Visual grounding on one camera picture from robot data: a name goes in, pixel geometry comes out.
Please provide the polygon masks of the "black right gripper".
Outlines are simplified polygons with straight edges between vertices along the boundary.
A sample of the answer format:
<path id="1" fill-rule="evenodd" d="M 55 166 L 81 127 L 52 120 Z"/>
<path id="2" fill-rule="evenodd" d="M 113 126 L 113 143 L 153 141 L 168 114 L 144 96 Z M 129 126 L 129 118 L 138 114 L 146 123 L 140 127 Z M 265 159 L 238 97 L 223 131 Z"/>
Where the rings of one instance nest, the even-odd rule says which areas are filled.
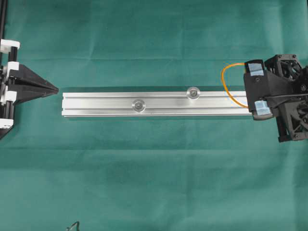
<path id="1" fill-rule="evenodd" d="M 308 138 L 308 67 L 296 59 L 291 73 L 296 75 L 294 93 L 273 109 L 278 128 L 278 141 L 300 141 Z"/>

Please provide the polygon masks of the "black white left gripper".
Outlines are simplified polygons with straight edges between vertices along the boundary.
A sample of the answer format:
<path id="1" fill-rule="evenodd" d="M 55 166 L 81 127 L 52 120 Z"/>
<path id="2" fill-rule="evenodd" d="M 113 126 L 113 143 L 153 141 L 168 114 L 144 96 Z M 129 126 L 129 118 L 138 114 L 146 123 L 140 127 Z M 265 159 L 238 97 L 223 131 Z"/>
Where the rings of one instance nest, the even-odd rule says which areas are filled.
<path id="1" fill-rule="evenodd" d="M 7 65 L 0 70 L 0 138 L 4 138 L 14 126 L 14 104 L 28 102 L 37 98 L 44 98 L 58 93 L 58 89 L 33 72 L 23 64 L 17 62 L 17 52 L 20 42 L 1 39 L 0 53 L 8 54 Z M 18 87 L 9 90 L 13 84 L 33 87 Z"/>

